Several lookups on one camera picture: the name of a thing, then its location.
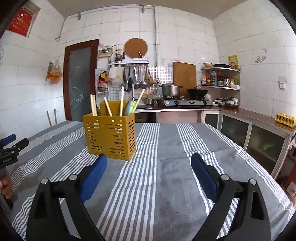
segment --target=yellow egg tray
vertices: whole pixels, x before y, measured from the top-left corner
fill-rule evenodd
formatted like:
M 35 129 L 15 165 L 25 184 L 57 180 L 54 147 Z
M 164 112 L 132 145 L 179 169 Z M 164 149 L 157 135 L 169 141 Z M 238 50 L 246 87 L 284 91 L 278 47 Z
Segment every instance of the yellow egg tray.
M 282 123 L 286 126 L 289 127 L 295 127 L 296 126 L 296 117 L 295 116 L 290 116 L 286 115 L 284 113 L 277 114 L 275 120 L 279 123 Z

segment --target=wooden stick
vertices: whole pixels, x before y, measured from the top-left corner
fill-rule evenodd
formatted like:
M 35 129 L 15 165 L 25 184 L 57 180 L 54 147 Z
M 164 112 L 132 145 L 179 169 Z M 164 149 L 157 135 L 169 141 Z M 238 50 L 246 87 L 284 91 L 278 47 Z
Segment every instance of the wooden stick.
M 54 109 L 54 122 L 57 124 L 57 110 Z
M 96 111 L 96 96 L 93 95 L 93 103 L 94 103 L 94 116 L 98 116 L 98 112 Z
M 122 116 L 122 109 L 123 109 L 123 94 L 124 94 L 124 87 L 121 88 L 120 115 L 119 115 L 119 116 Z
M 143 90 L 142 90 L 142 92 L 141 92 L 141 94 L 140 94 L 140 96 L 139 96 L 139 98 L 138 98 L 138 100 L 137 100 L 137 102 L 136 102 L 136 104 L 135 104 L 135 107 L 133 108 L 133 111 L 132 111 L 132 113 L 134 113 L 134 112 L 135 112 L 135 110 L 136 110 L 136 108 L 137 108 L 137 106 L 138 106 L 139 102 L 140 102 L 140 101 L 141 101 L 141 99 L 142 99 L 142 96 L 143 96 L 143 94 L 144 94 L 144 91 L 145 91 L 145 89 L 143 89 Z
M 107 98 L 106 98 L 105 96 L 104 96 L 104 100 L 105 100 L 105 104 L 106 104 L 107 110 L 108 110 L 108 112 L 109 112 L 109 115 L 110 115 L 110 116 L 113 116 L 113 115 L 112 115 L 112 112 L 111 112 L 111 109 L 110 109 L 110 106 L 109 106 L 109 104 L 108 104 Z
M 48 111 L 46 112 L 46 114 L 47 114 L 47 118 L 48 118 L 48 121 L 49 121 L 49 125 L 52 126 L 52 122 L 50 121 L 50 117 L 49 117 Z
M 93 95 L 90 95 L 90 98 L 91 98 L 91 113 L 92 113 L 92 116 L 95 116 L 94 115 L 94 99 L 92 97 Z

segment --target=ceiling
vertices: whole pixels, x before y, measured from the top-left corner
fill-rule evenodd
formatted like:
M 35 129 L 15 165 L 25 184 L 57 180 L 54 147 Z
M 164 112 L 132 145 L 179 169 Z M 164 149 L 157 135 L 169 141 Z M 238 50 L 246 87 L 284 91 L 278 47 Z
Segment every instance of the ceiling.
M 146 4 L 180 9 L 210 20 L 244 1 L 246 0 L 49 0 L 64 17 L 110 5 Z

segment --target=white tiled wall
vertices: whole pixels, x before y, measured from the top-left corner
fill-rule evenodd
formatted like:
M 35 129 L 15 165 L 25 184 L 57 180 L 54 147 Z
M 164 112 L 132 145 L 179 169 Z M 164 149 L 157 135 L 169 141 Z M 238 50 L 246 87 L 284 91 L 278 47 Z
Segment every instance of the white tiled wall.
M 296 35 L 269 0 L 249 0 L 213 20 L 221 63 L 238 53 L 241 108 L 296 116 Z M 257 56 L 266 56 L 255 63 Z M 286 79 L 286 89 L 278 79 Z
M 100 39 L 103 45 L 117 45 L 122 49 L 127 40 L 137 37 L 148 44 L 145 58 L 149 59 L 151 66 L 156 64 L 156 57 L 161 66 L 179 60 L 196 64 L 198 71 L 204 62 L 219 62 L 212 21 L 201 16 L 156 7 L 158 56 L 155 56 L 152 9 L 145 8 L 142 13 L 140 7 L 125 6 L 94 9 L 81 14 L 79 21 L 76 15 L 66 19 L 61 40 L 58 42 L 60 53 L 64 53 L 68 45 L 92 39 Z
M 45 81 L 63 17 L 47 0 L 33 2 L 41 10 L 29 38 L 6 31 L 0 40 L 0 139 L 15 133 L 20 140 L 48 128 L 46 111 L 54 123 L 54 108 L 58 122 L 65 120 L 61 86 Z

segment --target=gas stove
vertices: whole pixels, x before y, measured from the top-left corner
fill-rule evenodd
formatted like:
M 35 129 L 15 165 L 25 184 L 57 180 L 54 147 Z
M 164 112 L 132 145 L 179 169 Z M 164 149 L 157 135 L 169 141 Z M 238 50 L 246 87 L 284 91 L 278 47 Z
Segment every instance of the gas stove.
M 209 100 L 185 100 L 185 99 L 159 99 L 161 105 L 164 106 L 184 106 L 184 107 L 201 107 L 211 108 L 213 102 Z

